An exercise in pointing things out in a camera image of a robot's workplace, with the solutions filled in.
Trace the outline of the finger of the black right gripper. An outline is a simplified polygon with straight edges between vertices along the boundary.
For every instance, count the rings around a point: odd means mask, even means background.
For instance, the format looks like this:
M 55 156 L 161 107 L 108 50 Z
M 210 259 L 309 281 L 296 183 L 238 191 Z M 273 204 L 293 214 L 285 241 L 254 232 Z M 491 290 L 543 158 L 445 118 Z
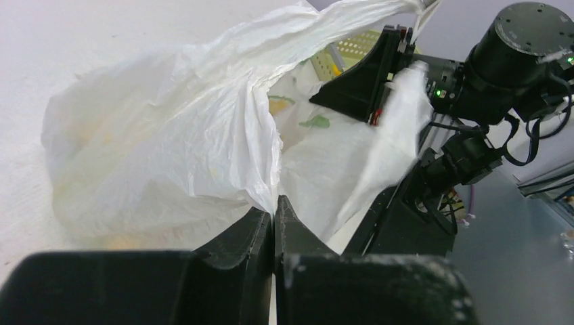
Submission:
M 357 121 L 375 124 L 384 86 L 393 73 L 399 31 L 385 28 L 375 46 L 356 65 L 323 84 L 309 101 Z

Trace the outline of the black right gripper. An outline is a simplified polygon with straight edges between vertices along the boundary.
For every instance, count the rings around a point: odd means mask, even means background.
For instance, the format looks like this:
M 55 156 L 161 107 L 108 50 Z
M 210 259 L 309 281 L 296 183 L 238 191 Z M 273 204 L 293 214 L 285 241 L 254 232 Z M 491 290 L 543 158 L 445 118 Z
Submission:
M 496 125 L 510 110 L 527 122 L 570 104 L 572 59 L 573 20 L 551 5 L 520 2 L 497 14 L 464 62 L 404 52 L 390 72 L 424 62 L 435 112 Z

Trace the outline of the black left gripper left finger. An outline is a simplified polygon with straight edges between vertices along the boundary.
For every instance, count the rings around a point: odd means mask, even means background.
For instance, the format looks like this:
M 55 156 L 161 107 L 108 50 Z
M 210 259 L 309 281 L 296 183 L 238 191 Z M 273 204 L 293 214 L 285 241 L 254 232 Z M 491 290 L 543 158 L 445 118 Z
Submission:
M 271 229 L 251 209 L 194 251 L 31 255 L 1 288 L 1 323 L 266 324 Z

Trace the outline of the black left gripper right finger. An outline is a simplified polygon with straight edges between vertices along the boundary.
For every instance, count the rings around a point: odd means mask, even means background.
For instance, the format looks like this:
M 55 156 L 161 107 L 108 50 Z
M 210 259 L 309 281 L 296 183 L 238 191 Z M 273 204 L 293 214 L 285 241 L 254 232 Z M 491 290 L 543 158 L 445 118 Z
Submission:
M 474 301 L 442 257 L 338 255 L 287 196 L 274 218 L 278 324 L 476 324 Z

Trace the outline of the white plastic bag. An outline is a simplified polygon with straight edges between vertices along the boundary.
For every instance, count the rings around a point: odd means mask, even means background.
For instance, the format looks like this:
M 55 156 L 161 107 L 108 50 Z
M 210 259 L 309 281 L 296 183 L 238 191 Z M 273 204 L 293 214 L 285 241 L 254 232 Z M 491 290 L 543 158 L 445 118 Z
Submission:
M 254 207 L 290 200 L 329 240 L 396 185 L 429 121 L 427 65 L 390 82 L 370 126 L 310 103 L 311 56 L 422 1 L 339 1 L 273 10 L 199 45 L 94 70 L 52 97 L 41 142 L 54 217 L 90 248 L 187 248 Z

